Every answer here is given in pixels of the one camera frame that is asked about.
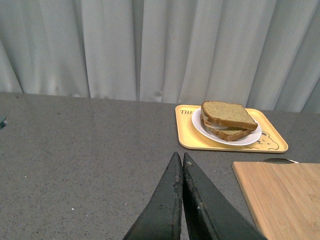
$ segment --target bread crust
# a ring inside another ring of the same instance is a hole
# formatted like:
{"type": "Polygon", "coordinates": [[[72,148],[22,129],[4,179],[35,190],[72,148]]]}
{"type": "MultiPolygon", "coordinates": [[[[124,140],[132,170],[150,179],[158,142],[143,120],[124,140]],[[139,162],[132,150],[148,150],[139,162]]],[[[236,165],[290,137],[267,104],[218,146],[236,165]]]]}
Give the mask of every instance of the bread crust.
{"type": "Polygon", "coordinates": [[[237,133],[234,134],[227,134],[226,131],[224,130],[217,130],[217,129],[213,129],[211,127],[205,126],[210,132],[212,132],[213,134],[217,135],[219,138],[221,138],[222,140],[225,140],[227,142],[232,142],[232,141],[236,141],[239,140],[247,135],[249,135],[252,130],[249,129],[244,129],[244,130],[239,130],[236,131],[237,133]]]}
{"type": "MultiPolygon", "coordinates": [[[[219,117],[212,117],[204,108],[204,104],[209,103],[209,102],[212,102],[212,101],[204,101],[201,105],[201,113],[204,115],[204,117],[206,118],[205,120],[207,122],[212,123],[212,124],[216,124],[216,125],[220,125],[220,126],[224,126],[224,127],[230,127],[230,128],[241,128],[241,129],[247,129],[247,130],[252,130],[252,131],[257,129],[258,124],[254,121],[254,119],[249,115],[247,110],[241,104],[229,103],[229,104],[241,106],[241,108],[243,108],[244,111],[246,112],[247,116],[252,120],[252,123],[221,119],[219,117]]],[[[226,104],[226,102],[222,102],[222,101],[213,101],[213,102],[226,104]]]]}
{"type": "MultiPolygon", "coordinates": [[[[200,115],[200,120],[203,123],[205,121],[202,114],[200,115]]],[[[208,127],[205,124],[203,124],[203,125],[210,132],[212,132],[213,134],[217,135],[220,139],[225,140],[227,142],[239,140],[239,139],[249,135],[252,132],[252,130],[243,129],[243,128],[239,128],[239,127],[229,127],[225,130],[217,130],[217,129],[208,127]]]]}

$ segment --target sandwich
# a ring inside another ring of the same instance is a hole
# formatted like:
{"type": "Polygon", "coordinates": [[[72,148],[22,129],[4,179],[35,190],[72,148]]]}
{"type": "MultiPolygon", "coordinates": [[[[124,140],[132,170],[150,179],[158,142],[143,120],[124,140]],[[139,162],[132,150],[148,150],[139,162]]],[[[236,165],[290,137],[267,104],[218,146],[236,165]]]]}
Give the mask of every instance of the sandwich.
{"type": "Polygon", "coordinates": [[[236,141],[256,130],[258,124],[241,104],[205,101],[200,119],[213,134],[225,141],[236,141]]]}

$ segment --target toasted bread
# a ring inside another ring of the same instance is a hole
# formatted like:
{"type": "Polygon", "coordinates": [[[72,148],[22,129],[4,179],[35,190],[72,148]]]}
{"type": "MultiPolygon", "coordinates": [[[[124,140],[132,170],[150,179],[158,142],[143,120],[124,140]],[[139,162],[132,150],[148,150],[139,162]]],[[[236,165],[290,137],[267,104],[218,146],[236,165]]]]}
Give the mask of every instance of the toasted bread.
{"type": "MultiPolygon", "coordinates": [[[[202,122],[204,121],[203,115],[200,115],[200,119],[202,122]]],[[[213,134],[217,135],[219,138],[227,142],[239,140],[249,135],[252,132],[252,130],[243,129],[239,127],[228,127],[227,129],[224,129],[224,130],[218,130],[218,129],[211,128],[207,125],[204,125],[204,126],[210,132],[212,132],[213,134]]]]}
{"type": "Polygon", "coordinates": [[[258,124],[241,104],[204,101],[201,105],[201,114],[205,121],[224,127],[252,131],[258,127],[258,124]]]}

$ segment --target white plate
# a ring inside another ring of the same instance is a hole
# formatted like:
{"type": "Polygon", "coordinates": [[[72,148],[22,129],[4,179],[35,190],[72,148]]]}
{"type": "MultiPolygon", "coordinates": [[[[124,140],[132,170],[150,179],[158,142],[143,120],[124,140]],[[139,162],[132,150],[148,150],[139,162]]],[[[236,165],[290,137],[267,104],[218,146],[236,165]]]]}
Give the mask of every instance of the white plate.
{"type": "Polygon", "coordinates": [[[191,118],[193,125],[195,126],[195,128],[200,133],[202,133],[207,138],[212,139],[212,140],[214,140],[214,141],[216,141],[218,143],[232,145],[232,146],[245,146],[245,145],[253,144],[261,136],[261,132],[262,132],[261,126],[255,119],[253,119],[258,124],[258,127],[256,128],[256,130],[252,131],[249,135],[247,135],[245,137],[242,137],[242,138],[240,138],[240,139],[238,139],[236,141],[225,141],[225,140],[222,140],[217,135],[215,135],[212,132],[210,132],[204,126],[204,123],[200,120],[200,115],[201,115],[201,108],[198,108],[197,110],[195,110],[193,112],[192,118],[191,118]]]}

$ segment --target yellow tray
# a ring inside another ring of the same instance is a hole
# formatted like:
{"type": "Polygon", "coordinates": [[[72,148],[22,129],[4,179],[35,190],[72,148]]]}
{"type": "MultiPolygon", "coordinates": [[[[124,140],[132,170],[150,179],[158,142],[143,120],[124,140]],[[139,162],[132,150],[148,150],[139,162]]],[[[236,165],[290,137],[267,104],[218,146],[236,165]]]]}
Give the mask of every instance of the yellow tray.
{"type": "Polygon", "coordinates": [[[261,137],[250,145],[232,146],[207,138],[195,128],[191,117],[198,108],[200,108],[198,105],[179,105],[175,108],[179,142],[187,149],[277,154],[288,150],[286,141],[259,110],[246,108],[247,112],[260,124],[261,137]]]}

